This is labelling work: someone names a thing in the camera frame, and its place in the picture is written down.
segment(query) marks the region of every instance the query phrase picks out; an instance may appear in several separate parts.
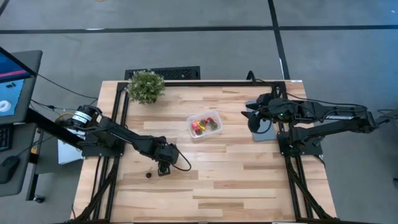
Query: plastic container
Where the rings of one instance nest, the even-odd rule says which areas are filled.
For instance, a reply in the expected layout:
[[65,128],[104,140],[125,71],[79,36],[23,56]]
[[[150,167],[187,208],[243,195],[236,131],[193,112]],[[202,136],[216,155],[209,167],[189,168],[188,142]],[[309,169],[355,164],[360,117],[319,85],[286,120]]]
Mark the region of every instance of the plastic container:
[[[215,122],[216,129],[214,129],[214,130],[211,129],[211,123],[213,123],[213,122],[209,118],[211,118]],[[187,119],[187,125],[188,125],[189,133],[191,134],[191,137],[193,137],[193,138],[202,138],[202,137],[208,136],[209,134],[218,133],[223,129],[223,123],[221,122],[220,115],[215,110],[206,111],[204,113],[196,114],[196,115],[189,117]]]

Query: gray floor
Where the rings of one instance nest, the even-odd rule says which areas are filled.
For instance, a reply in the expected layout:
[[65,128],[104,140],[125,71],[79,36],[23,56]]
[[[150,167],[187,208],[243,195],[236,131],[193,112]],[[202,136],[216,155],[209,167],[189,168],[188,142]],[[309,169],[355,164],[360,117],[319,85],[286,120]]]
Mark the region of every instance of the gray floor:
[[[281,26],[398,24],[398,5],[372,0],[275,0]],[[174,26],[270,25],[267,1],[51,1],[11,0],[0,29],[86,29]],[[284,31],[291,79],[302,79],[310,98],[360,103],[371,111],[396,108],[398,30]],[[281,79],[272,31],[140,34],[0,35],[10,52],[43,50],[40,73],[80,93],[96,96],[103,80],[123,79],[125,69],[195,66],[202,79]],[[39,79],[33,99],[76,108],[90,100]],[[36,107],[54,119],[51,111]],[[397,123],[371,134],[343,133],[323,142],[326,172],[343,220],[396,223]],[[0,198],[0,223],[67,220],[81,163],[39,179],[47,201]]]

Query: floor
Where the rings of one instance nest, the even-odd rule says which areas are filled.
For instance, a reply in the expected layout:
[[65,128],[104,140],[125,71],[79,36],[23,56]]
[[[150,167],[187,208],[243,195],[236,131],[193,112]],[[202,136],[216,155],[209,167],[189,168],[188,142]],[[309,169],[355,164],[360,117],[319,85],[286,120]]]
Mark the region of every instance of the floor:
[[[124,29],[269,27],[272,16],[265,0],[0,0],[3,2],[7,6],[0,16],[0,45],[9,52],[43,50],[40,74],[85,95],[98,95],[103,80],[121,80],[126,69],[198,65],[202,79],[240,79],[253,70],[258,78],[281,79],[283,74],[303,80],[309,98],[359,103],[373,112],[398,105],[394,76],[398,73],[398,30],[386,26],[398,24],[398,5],[393,0],[274,0],[279,26],[312,27],[282,30],[276,41],[270,29]],[[114,31],[78,32],[102,28]],[[58,32],[34,31],[54,29]],[[43,79],[38,79],[33,99],[62,108],[90,102]],[[51,111],[36,109],[51,119],[56,117]],[[398,176],[397,125],[391,122],[371,134],[336,134],[323,141],[326,172],[342,220],[398,220],[398,189],[392,181]],[[47,198],[43,204],[24,201],[27,186],[20,195],[0,198],[0,205],[7,205],[0,209],[0,223],[67,220],[81,162],[71,167],[40,177],[37,193]]]

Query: computer monitor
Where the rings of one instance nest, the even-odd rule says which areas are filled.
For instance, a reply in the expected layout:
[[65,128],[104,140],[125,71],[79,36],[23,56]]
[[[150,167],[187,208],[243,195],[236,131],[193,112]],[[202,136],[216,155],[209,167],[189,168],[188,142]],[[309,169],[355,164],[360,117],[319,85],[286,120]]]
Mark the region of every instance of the computer monitor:
[[35,72],[0,47],[0,83],[36,76]]

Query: monitor screen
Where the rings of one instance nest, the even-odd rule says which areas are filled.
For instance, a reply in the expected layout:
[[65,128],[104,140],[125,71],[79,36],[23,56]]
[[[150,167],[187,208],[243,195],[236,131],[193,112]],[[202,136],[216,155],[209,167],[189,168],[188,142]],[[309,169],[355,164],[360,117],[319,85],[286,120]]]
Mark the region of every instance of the monitor screen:
[[0,52],[0,82],[30,77],[30,73]]

